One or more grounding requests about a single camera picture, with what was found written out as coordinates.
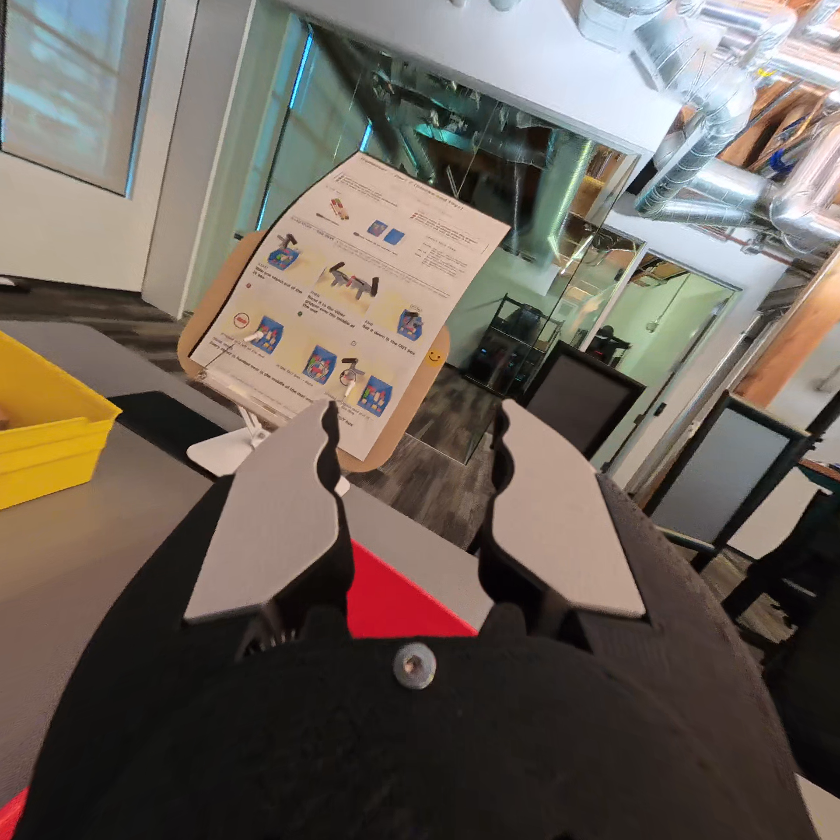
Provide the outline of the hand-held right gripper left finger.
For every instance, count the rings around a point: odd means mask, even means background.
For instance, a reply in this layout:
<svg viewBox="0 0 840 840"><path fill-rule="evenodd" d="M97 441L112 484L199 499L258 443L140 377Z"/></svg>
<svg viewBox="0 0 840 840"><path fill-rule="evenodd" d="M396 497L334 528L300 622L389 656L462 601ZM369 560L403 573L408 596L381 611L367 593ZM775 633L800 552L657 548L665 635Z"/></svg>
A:
<svg viewBox="0 0 840 840"><path fill-rule="evenodd" d="M274 643L313 607L347 613L353 548L337 455L339 410L312 403L248 455L231 483L184 619L254 618Z"/></svg>

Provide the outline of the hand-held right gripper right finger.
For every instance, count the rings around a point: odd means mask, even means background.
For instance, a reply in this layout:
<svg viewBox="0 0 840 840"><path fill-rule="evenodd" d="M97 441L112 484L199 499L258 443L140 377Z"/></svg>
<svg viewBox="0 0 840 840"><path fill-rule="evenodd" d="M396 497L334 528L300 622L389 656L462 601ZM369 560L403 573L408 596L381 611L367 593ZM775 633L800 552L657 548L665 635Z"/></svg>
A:
<svg viewBox="0 0 840 840"><path fill-rule="evenodd" d="M476 535L479 582L560 638L582 613L643 620L646 607L589 461L511 400L493 425L493 491Z"/></svg>

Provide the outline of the red plastic bin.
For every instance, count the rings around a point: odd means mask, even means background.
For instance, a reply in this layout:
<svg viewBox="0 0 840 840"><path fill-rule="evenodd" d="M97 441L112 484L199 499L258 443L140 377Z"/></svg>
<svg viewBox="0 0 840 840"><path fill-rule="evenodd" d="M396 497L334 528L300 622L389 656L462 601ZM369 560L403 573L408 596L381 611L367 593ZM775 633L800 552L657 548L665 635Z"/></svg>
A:
<svg viewBox="0 0 840 840"><path fill-rule="evenodd" d="M474 637L424 590L351 542L339 605L311 595L294 640L240 657L261 612L188 626L202 569L173 533L91 636L51 719L9 838L429 838L396 804L394 759L364 725L397 685L403 645Z"/></svg>

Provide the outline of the yellow plastic bin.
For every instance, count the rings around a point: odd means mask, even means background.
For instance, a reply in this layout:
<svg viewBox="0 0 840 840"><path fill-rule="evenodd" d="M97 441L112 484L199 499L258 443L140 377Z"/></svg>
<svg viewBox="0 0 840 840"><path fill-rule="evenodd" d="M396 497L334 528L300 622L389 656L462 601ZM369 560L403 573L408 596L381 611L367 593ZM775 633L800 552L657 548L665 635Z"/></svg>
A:
<svg viewBox="0 0 840 840"><path fill-rule="evenodd" d="M92 478L120 414L46 358L2 332L1 509L83 485Z"/></svg>

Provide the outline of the grey partition panel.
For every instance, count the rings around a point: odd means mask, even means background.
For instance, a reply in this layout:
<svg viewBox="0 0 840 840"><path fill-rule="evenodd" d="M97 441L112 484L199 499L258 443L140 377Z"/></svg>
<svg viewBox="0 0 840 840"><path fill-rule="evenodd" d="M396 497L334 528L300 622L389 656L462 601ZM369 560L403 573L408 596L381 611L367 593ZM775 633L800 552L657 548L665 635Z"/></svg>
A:
<svg viewBox="0 0 840 840"><path fill-rule="evenodd" d="M701 572L823 433L817 421L800 429L725 391L643 511Z"/></svg>

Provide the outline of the dark chair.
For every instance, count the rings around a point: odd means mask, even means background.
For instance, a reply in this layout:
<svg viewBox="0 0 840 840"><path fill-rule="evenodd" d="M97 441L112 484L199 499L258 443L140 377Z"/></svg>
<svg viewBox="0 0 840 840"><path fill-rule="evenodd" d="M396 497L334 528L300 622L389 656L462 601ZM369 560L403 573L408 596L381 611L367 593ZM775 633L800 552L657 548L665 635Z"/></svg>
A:
<svg viewBox="0 0 840 840"><path fill-rule="evenodd" d="M750 564L723 600L737 618L760 595L771 596L793 634L765 659L764 681L811 781L838 794L839 776L838 514L809 519L770 553Z"/></svg>

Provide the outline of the instruction sheet stand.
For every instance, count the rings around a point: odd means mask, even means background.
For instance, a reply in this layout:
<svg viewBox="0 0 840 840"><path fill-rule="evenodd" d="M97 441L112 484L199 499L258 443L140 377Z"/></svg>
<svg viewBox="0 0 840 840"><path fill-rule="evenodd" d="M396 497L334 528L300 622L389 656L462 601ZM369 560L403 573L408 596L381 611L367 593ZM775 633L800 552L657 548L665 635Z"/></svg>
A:
<svg viewBox="0 0 840 840"><path fill-rule="evenodd" d="M242 240L178 359L268 427L335 401L341 467L377 469L447 360L448 317L509 231L356 152Z"/></svg>

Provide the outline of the frosted window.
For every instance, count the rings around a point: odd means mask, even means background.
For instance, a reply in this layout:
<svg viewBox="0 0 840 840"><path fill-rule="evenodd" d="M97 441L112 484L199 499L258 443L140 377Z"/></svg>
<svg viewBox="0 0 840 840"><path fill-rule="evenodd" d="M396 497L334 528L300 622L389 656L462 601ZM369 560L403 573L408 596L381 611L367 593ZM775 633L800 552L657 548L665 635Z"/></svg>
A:
<svg viewBox="0 0 840 840"><path fill-rule="evenodd" d="M129 196L164 2L2 2L2 152Z"/></svg>

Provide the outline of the silver ventilation duct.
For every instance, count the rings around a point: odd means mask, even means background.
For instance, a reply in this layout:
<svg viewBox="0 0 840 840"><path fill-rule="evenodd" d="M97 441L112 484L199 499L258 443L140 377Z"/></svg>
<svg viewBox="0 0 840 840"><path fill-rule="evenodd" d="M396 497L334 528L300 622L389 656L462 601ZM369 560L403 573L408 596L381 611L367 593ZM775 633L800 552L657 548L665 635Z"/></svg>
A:
<svg viewBox="0 0 840 840"><path fill-rule="evenodd" d="M638 216L662 223L750 228L800 255L838 246L838 2L802 17L783 2L583 1L577 27L628 55L653 89L689 120L659 145L655 174L637 195ZM793 134L758 172L723 161L777 97L753 114L762 85L789 81L825 93L820 118Z"/></svg>

